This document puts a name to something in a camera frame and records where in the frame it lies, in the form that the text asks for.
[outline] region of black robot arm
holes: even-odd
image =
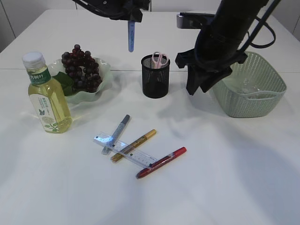
[[[149,10],[150,0],[73,0],[88,11],[112,20],[141,22],[141,9]]]
[[[177,25],[183,29],[201,29],[195,48],[179,53],[176,64],[179,68],[188,66],[187,90],[193,95],[200,86],[207,92],[212,86],[232,73],[233,63],[244,63],[247,59],[246,49],[268,47],[254,45],[252,41],[262,26],[267,26],[275,37],[274,31],[266,20],[281,0],[274,0],[264,16],[259,19],[257,14],[269,0],[222,0],[215,15],[181,13]],[[255,19],[257,27],[248,41],[238,50]]]

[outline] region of silver marker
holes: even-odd
[[[126,124],[128,123],[130,119],[129,115],[126,115],[125,118],[123,119],[123,121],[120,123],[120,125],[118,126],[118,128],[115,130],[115,132],[112,135],[112,140],[108,143],[109,146],[113,147],[113,144],[118,140],[120,134],[122,133],[122,131],[124,130]],[[110,153],[111,149],[109,149],[108,147],[104,147],[102,150],[102,154],[103,155],[108,155]]]

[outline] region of pen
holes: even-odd
[[[135,148],[139,147],[141,144],[145,143],[148,139],[153,137],[155,134],[156,134],[156,130],[151,130],[150,132],[146,133],[145,135],[143,135],[142,137],[140,137],[139,139],[137,139],[136,141],[134,141],[133,143],[131,143],[127,147],[123,148],[121,150],[121,152],[124,153],[124,154],[128,154],[129,152],[131,152]],[[121,160],[123,157],[124,156],[122,154],[117,153],[113,157],[111,157],[111,161],[113,163],[116,163],[119,160]]]
[[[120,134],[122,133],[122,131],[124,130],[126,124],[128,123],[130,119],[129,115],[126,115],[125,118],[123,119],[123,121],[119,124],[118,128],[115,130],[115,132],[112,134],[112,140],[108,143],[110,146],[112,146],[118,139],[118,137],[120,136]],[[102,150],[102,154],[103,155],[108,155],[109,152],[111,150],[108,147],[104,147]]]
[[[177,157],[181,156],[183,153],[187,152],[187,149],[185,147],[178,149],[177,151],[171,153],[170,155],[158,160],[157,162],[150,164],[150,169],[145,168],[143,170],[141,170],[137,175],[136,178],[140,179],[143,178],[145,176],[147,176],[148,174],[152,173],[153,171],[156,171],[158,168],[166,165],[167,163],[173,161],[174,159],[176,159]]]

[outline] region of bottle label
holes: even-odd
[[[55,119],[49,98],[44,95],[32,94],[29,96],[45,131],[58,132],[58,123]]]
[[[46,69],[44,72],[39,74],[29,74],[29,78],[32,84],[40,85],[48,82],[51,79],[49,70]]]

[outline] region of green tea bottle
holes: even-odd
[[[71,126],[71,114],[60,83],[51,78],[45,59],[40,52],[23,56],[31,84],[29,98],[48,133],[61,134]]]

